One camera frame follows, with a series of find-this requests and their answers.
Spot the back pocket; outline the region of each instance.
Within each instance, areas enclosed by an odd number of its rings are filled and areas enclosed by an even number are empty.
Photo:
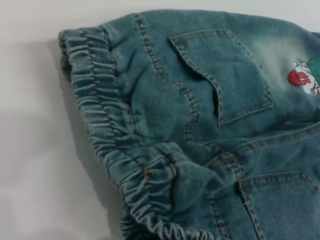
[[[218,125],[272,107],[262,66],[230,29],[209,29],[169,38],[182,62],[216,91]]]
[[[303,172],[250,177],[239,190],[259,240],[320,239],[320,190]]]

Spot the white backdrop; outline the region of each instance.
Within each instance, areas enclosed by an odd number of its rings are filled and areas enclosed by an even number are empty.
[[[319,0],[0,0],[1,240],[121,239],[120,198],[64,82],[57,35],[164,8],[261,15],[320,32]]]

